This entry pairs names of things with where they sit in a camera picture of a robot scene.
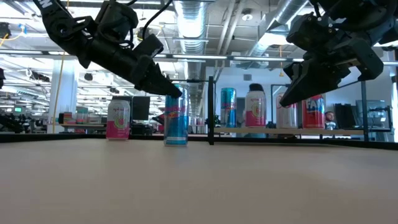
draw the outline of black robotic arm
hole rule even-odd
[[[325,13],[306,14],[292,24],[286,40],[307,53],[303,62],[284,68],[292,83],[282,106],[337,89],[350,67],[361,72],[358,81],[377,78],[384,65],[372,46],[398,40],[397,0],[310,2]]]
[[[49,37],[80,64],[88,68],[95,62],[134,84],[137,90],[180,97],[176,88],[160,71],[153,57],[163,45],[151,34],[134,50],[132,29],[137,14],[115,0],[105,1],[95,21],[91,16],[73,18],[59,0],[33,0],[42,13]],[[125,40],[130,32],[130,40]]]

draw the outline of shelf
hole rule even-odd
[[[68,129],[94,129],[94,130],[105,130],[105,124],[60,124],[65,131]]]
[[[261,133],[261,134],[363,135],[362,130],[324,130],[324,129],[214,128],[214,132],[215,133]]]
[[[103,128],[105,124],[60,124],[62,127],[91,127],[91,128]]]

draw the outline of energy drink can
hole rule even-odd
[[[166,96],[164,113],[164,145],[186,146],[188,142],[188,91],[179,84],[175,85],[182,95],[179,98]]]
[[[236,127],[236,90],[234,88],[221,89],[221,127]]]
[[[130,104],[124,100],[112,100],[108,106],[106,139],[129,139]]]
[[[325,103],[322,95],[303,100],[302,108],[304,129],[325,128]]]

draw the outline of beige table surface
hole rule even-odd
[[[398,223],[398,152],[102,139],[0,144],[1,224]]]

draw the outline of red can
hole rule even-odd
[[[325,128],[325,102],[322,95],[303,100],[302,107],[304,129]]]

